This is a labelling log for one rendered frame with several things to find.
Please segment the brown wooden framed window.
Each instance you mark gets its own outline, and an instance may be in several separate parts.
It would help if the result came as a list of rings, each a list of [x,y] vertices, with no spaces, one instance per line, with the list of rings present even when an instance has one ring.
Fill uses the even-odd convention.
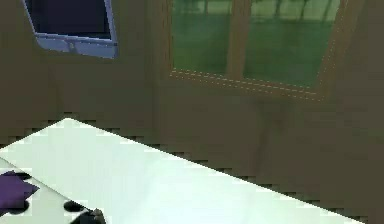
[[[169,79],[323,101],[366,0],[159,0]]]

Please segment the dark grey small object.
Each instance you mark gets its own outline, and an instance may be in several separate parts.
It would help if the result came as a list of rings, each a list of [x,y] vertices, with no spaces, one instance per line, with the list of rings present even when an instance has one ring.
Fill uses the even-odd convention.
[[[103,212],[96,208],[83,213],[79,218],[79,224],[107,224]]]

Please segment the silver framed television set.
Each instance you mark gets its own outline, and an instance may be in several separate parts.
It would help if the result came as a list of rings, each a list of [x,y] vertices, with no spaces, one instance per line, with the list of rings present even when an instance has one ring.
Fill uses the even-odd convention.
[[[45,50],[114,59],[118,52],[112,0],[21,0]]]

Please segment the purple cushion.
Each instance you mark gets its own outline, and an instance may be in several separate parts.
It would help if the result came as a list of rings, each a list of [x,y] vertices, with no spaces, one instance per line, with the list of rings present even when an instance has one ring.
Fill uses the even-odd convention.
[[[38,187],[25,181],[23,175],[11,170],[0,175],[0,213],[24,208],[26,200]]]

